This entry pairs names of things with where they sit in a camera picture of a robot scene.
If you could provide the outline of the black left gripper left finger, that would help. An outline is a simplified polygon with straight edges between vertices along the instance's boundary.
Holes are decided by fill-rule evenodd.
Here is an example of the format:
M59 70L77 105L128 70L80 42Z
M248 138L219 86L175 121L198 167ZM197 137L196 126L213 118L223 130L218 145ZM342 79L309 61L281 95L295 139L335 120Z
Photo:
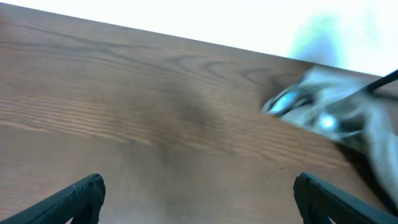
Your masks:
M105 195L102 176L91 174L1 224L97 224Z

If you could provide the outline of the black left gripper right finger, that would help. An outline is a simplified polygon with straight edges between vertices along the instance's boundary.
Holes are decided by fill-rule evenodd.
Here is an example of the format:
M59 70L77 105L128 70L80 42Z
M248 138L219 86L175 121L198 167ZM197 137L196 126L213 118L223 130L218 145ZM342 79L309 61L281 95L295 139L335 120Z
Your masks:
M377 210L308 172L296 177L293 190L304 224L397 224L396 216Z

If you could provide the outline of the khaki green shorts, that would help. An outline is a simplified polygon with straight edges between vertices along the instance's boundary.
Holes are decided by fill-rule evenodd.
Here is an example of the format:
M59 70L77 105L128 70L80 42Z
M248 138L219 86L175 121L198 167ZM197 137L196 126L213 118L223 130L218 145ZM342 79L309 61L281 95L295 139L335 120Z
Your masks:
M326 108L341 122L338 131L312 131L364 154L377 183L397 205L397 134L378 88L397 80L392 72L376 81L364 81L334 69L312 67L285 90L329 91L337 101Z

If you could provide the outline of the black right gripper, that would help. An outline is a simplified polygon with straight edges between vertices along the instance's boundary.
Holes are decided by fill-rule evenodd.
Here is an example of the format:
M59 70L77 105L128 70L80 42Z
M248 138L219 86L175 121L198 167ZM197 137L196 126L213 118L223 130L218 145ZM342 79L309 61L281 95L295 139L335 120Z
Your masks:
M327 110L337 97L329 91L284 90L266 102L261 113L308 131L338 131L339 119Z

